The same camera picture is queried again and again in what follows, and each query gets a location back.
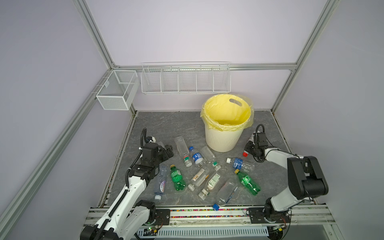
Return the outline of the clear bottle purple label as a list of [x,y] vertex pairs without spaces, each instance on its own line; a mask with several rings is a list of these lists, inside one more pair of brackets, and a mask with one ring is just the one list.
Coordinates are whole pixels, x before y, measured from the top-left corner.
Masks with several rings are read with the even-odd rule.
[[160,166],[159,174],[157,175],[157,184],[155,187],[154,200],[160,201],[165,193],[167,182],[167,167]]

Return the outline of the crushed clear plastic bottle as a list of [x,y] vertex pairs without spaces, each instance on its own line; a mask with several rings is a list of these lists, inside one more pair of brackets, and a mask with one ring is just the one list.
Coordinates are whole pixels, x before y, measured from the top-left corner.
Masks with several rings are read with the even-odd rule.
[[231,199],[235,191],[237,190],[238,185],[234,179],[229,179],[225,182],[225,184],[221,187],[219,192],[217,193],[216,204],[219,207],[225,206],[228,201]]

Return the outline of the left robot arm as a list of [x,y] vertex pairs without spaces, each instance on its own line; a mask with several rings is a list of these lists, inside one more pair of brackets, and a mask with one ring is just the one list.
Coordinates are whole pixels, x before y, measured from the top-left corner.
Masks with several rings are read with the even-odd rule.
[[139,228],[156,218],[156,206],[141,200],[150,181],[154,179],[160,164],[174,156],[171,145],[148,142],[126,171],[125,185],[107,212],[93,226],[85,226],[81,240],[129,240]]

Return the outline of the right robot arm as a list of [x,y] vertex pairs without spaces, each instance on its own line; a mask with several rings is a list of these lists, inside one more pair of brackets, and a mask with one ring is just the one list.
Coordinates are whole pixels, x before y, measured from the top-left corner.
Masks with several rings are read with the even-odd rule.
[[262,216],[275,223],[305,199],[327,195],[329,187],[319,161],[314,156],[299,156],[269,146],[265,133],[256,132],[244,151],[257,162],[272,162],[287,170],[288,187],[266,200]]

